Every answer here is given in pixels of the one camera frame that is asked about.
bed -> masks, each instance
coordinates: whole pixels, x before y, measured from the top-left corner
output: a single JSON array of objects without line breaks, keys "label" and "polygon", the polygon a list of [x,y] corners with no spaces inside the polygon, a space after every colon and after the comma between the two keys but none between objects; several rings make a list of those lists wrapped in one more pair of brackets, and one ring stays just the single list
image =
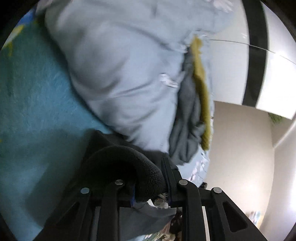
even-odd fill
[{"label": "bed", "polygon": [[[214,105],[209,42],[204,31],[195,35],[202,43],[193,54],[206,73],[210,144]],[[67,61],[42,17],[24,26],[1,50],[0,76],[0,212],[16,238],[27,241],[42,229],[79,167],[92,130],[112,133],[114,128],[73,88]],[[190,161],[179,166],[183,178],[202,184],[209,149],[199,144]]]}]

